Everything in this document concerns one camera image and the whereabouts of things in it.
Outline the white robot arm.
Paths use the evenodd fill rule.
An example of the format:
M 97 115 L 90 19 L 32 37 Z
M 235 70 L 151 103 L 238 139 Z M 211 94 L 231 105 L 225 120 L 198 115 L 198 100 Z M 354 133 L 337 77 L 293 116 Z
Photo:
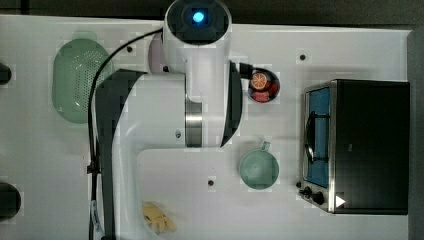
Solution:
M 144 150 L 220 148 L 236 132 L 243 94 L 230 59 L 232 19 L 221 0 L 175 0 L 151 32 L 165 71 L 119 69 L 94 93 L 96 159 L 102 181 L 100 240 L 151 234 L 139 210 L 137 157 Z

